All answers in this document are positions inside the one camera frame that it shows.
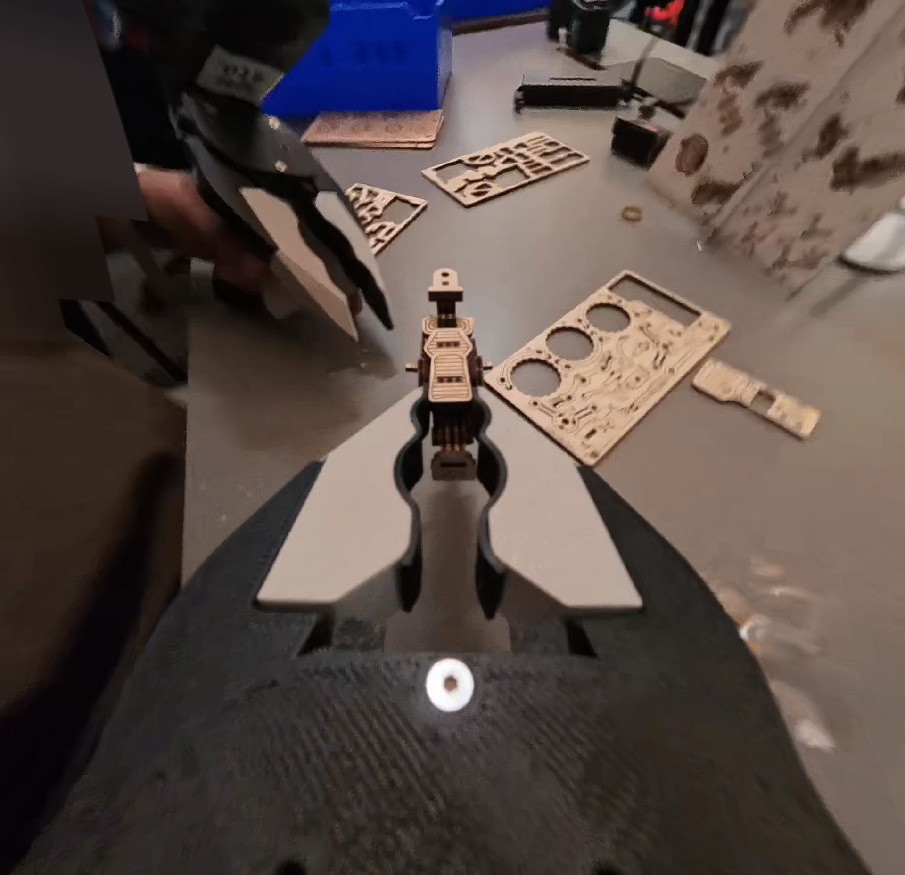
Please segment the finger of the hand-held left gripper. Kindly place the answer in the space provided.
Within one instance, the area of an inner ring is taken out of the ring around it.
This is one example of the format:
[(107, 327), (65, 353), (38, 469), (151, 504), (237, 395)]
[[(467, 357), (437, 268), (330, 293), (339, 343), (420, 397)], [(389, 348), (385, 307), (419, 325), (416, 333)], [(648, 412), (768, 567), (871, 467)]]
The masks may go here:
[(239, 193), (275, 246), (271, 269), (284, 289), (295, 285), (298, 291), (305, 292), (332, 323), (358, 341), (348, 295), (333, 281), (324, 260), (304, 239), (293, 208), (260, 188), (240, 187)]
[(319, 191), (300, 200), (300, 224), (312, 250), (322, 259), (329, 280), (349, 307), (361, 300), (386, 330), (394, 329), (386, 286), (378, 261), (345, 195)]

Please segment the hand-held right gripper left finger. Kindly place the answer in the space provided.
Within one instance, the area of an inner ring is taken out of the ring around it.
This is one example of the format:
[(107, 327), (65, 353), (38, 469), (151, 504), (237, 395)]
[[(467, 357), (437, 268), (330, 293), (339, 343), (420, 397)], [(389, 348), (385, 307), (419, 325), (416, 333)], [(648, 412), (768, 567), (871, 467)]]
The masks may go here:
[(406, 394), (331, 451), (290, 525), (256, 604), (303, 613), (411, 612), (422, 585), (421, 521), (412, 484), (403, 481), (422, 447)]

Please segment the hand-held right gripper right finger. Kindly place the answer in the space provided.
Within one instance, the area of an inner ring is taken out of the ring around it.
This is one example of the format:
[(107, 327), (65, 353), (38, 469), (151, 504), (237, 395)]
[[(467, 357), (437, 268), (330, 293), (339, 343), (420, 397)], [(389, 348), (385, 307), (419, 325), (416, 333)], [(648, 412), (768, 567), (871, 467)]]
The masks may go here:
[(499, 397), (479, 401), (475, 586), (493, 619), (577, 620), (634, 613), (642, 598), (596, 507), (593, 474)]

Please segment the wooden puzzle vehicle model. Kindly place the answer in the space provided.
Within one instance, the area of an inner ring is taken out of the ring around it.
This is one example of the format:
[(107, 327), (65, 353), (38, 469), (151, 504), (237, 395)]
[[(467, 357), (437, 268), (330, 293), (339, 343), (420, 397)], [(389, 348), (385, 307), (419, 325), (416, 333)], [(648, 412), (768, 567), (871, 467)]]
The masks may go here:
[(434, 450), (432, 478), (441, 482), (477, 478), (478, 460), (471, 449), (487, 420), (481, 387), (488, 366), (478, 353), (473, 319), (458, 313), (463, 294), (455, 270), (433, 273), (428, 300), (434, 310), (422, 321), (418, 360), (406, 367), (421, 389), (415, 414)]

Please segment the person's left hand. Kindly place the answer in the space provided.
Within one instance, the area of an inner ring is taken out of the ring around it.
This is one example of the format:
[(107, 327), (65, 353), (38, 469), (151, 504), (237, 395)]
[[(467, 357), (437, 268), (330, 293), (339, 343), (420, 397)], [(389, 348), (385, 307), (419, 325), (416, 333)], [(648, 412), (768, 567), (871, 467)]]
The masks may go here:
[(253, 297), (271, 277), (269, 263), (244, 245), (202, 199), (193, 176), (134, 164), (148, 221), (161, 228), (175, 249), (209, 262), (212, 284)]

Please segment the stack of brown wooden sheets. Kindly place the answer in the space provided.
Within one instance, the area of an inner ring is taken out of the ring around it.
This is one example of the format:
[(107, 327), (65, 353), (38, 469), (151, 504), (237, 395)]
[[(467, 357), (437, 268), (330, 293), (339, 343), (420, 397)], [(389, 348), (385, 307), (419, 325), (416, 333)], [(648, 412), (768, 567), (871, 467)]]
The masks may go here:
[(314, 147), (433, 149), (444, 125), (441, 110), (430, 112), (323, 112), (301, 134)]

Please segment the clear plastic bag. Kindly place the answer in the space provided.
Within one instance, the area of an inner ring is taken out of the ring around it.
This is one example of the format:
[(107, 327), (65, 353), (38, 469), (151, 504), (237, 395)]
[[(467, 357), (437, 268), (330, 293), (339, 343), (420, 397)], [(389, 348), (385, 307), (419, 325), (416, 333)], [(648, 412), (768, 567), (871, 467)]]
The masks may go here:
[(750, 559), (749, 570), (738, 584), (715, 580), (712, 589), (760, 665), (798, 748), (835, 752), (826, 717), (802, 686), (809, 667), (823, 653), (829, 599), (798, 586), (783, 564), (763, 556)]

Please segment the small wooden sheet offcut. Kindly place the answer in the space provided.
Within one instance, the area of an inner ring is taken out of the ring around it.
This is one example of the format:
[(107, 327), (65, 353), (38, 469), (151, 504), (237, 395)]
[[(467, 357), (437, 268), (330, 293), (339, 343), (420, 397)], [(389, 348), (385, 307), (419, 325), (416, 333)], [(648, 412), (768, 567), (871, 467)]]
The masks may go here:
[(809, 439), (821, 420), (821, 411), (813, 406), (719, 360), (705, 361), (691, 385), (713, 401), (743, 407), (800, 440)]

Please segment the wide wooden cutout sheet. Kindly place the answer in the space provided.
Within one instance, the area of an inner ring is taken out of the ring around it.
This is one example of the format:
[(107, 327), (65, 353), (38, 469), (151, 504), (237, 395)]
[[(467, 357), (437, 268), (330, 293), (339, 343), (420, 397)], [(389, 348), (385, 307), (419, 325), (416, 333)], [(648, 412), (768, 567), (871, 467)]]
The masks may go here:
[(590, 158), (543, 132), (531, 132), (424, 168), (423, 177), (465, 208), (581, 168)]

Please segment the long black device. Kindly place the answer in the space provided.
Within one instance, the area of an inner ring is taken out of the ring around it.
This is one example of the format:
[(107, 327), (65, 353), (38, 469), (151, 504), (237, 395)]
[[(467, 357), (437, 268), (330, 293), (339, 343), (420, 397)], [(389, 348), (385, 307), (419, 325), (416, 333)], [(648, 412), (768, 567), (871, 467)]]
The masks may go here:
[(591, 77), (526, 74), (513, 95), (514, 112), (525, 109), (601, 110), (617, 108), (625, 84), (618, 74)]

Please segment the person's brown clothing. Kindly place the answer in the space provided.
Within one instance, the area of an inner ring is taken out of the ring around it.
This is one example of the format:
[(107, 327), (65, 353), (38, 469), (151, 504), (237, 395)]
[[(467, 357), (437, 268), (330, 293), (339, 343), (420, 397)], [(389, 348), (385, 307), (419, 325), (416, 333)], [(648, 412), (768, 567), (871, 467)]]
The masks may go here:
[(180, 586), (187, 413), (78, 342), (2, 344), (1, 864), (87, 764)]

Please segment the small black box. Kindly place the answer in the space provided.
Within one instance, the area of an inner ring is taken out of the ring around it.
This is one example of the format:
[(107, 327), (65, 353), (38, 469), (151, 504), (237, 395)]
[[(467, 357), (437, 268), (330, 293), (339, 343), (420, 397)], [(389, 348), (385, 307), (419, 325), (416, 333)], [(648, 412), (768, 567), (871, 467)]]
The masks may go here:
[(637, 168), (649, 169), (672, 135), (673, 132), (662, 125), (617, 116), (612, 129), (611, 153)]

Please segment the grey flat box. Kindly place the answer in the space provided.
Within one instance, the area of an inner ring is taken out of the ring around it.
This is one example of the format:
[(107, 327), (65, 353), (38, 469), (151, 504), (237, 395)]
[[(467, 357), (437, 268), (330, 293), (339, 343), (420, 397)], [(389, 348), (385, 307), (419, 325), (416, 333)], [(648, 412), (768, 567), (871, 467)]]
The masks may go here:
[(708, 78), (660, 57), (629, 65), (623, 81), (632, 87), (633, 96), (680, 113), (688, 111), (709, 83)]

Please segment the white round object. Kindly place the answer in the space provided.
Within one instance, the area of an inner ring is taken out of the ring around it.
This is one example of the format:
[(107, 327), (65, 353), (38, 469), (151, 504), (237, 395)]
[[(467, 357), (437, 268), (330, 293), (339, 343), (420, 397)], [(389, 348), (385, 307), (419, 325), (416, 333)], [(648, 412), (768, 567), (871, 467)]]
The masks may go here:
[(904, 272), (904, 199), (841, 254), (839, 262), (869, 274)]

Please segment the printed instruction sheet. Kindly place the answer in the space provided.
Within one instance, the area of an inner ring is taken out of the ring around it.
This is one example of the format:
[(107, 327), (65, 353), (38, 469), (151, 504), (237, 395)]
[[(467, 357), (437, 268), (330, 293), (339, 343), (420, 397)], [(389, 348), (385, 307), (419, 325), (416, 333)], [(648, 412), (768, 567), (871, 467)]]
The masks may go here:
[(753, 0), (647, 184), (801, 292), (903, 198), (903, 29), (904, 0)]

